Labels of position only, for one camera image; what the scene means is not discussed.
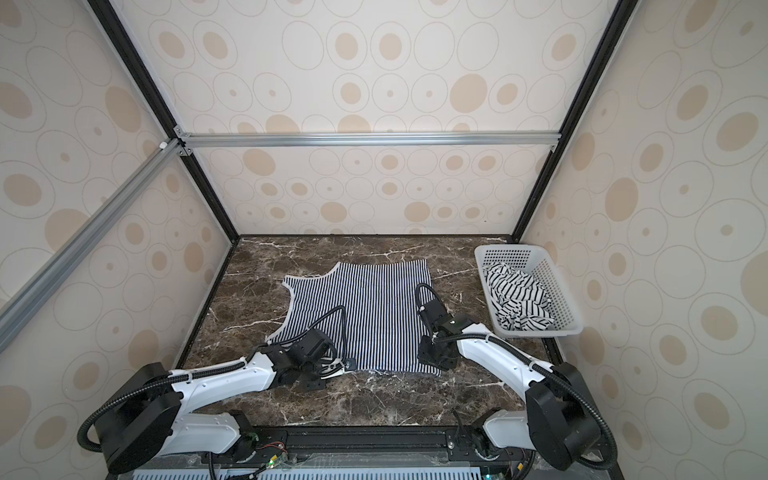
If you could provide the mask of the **blue white striped tank top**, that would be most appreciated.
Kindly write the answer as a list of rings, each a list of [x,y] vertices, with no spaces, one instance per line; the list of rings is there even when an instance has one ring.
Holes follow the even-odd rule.
[[[420,340],[429,333],[415,296],[422,283],[432,284],[424,259],[380,265],[339,262],[321,276],[287,276],[287,316],[268,341],[285,342],[317,322],[315,328],[356,370],[438,376],[437,368],[418,359]]]

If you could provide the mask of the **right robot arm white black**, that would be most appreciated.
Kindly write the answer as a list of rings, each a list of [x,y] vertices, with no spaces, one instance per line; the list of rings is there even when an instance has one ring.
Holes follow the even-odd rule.
[[[574,463],[600,471],[617,465],[615,436],[573,365],[532,357],[468,316],[450,314],[438,298],[418,299],[416,309],[428,330],[419,343],[422,364],[449,371],[460,359],[472,361],[524,401],[524,411],[498,410],[481,420],[477,451],[533,450],[561,471]]]

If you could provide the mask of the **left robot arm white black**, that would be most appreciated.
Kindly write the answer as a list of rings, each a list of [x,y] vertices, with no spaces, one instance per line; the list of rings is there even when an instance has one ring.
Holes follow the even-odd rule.
[[[77,443],[102,454],[113,475],[164,455],[226,453],[241,442],[246,425],[232,414],[207,415],[200,408],[296,382],[322,384],[326,375],[343,367],[346,347],[310,329],[286,341],[262,344],[248,357],[206,368],[146,365],[83,421]]]

